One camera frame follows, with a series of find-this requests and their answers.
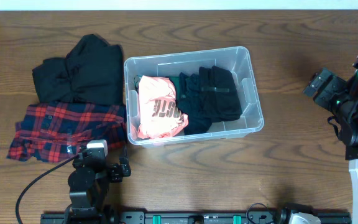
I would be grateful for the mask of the red navy plaid shirt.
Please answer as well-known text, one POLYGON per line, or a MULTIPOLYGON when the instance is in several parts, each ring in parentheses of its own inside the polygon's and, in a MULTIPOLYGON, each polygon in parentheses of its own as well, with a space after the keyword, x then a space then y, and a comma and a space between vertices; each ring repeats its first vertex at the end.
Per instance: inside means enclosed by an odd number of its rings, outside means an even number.
POLYGON ((120 105, 49 102, 29 105, 7 158, 61 162, 77 155, 92 140, 105 140, 108 149, 126 144, 126 109, 120 105))

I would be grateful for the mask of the clear plastic storage bin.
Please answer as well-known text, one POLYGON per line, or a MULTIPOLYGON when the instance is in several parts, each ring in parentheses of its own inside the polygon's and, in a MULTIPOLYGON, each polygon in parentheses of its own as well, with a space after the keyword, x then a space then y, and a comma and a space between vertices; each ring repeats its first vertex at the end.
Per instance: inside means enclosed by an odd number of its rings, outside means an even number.
POLYGON ((127 137, 131 144, 143 147, 159 147, 169 144, 206 141, 212 139, 243 138, 260 131, 264 117, 252 68, 249 51, 243 46, 201 50, 163 55, 131 57, 124 62, 126 88, 127 137), (141 139, 136 129, 140 124, 139 94, 135 80, 141 75, 150 77, 197 74, 200 67, 217 66, 232 73, 242 114, 238 120, 214 123, 204 134, 186 135, 178 133, 171 138, 141 139))

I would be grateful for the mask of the black cloth with tape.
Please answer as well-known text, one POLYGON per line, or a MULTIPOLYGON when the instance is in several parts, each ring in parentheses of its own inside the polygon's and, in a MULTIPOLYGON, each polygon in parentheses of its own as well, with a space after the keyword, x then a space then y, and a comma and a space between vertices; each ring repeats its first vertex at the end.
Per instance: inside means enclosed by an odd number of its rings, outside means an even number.
POLYGON ((201 114, 212 122, 234 121, 242 114, 233 75, 212 66, 199 68, 201 114))

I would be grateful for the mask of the pink printed t-shirt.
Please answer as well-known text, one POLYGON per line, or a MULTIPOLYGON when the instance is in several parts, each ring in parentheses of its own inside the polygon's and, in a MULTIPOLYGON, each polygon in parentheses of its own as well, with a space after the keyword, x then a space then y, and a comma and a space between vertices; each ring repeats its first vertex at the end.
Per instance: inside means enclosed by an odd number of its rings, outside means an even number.
POLYGON ((178 109, 176 88, 169 78, 143 76, 138 93, 139 138, 170 138, 188 126, 188 115, 178 109))

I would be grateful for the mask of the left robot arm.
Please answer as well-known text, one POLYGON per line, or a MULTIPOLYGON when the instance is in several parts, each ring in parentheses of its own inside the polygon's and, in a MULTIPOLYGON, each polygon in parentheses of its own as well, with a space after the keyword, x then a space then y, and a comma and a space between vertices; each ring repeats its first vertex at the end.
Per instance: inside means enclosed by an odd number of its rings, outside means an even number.
POLYGON ((75 170, 68 178, 71 205, 65 211, 66 223, 114 223, 114 210, 104 204, 112 183, 131 175, 127 148, 121 148, 119 162, 110 164, 107 143, 89 142, 73 161, 75 170))

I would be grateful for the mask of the dark navy garment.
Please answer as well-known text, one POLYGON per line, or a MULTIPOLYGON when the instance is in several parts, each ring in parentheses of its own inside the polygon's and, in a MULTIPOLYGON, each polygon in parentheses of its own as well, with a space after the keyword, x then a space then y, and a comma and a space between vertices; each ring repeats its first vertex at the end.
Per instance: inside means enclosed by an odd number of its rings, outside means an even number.
POLYGON ((184 128, 185 135, 206 133, 212 122, 202 112, 198 75, 188 76, 180 73, 176 89, 177 108, 188 115, 188 125, 184 128))

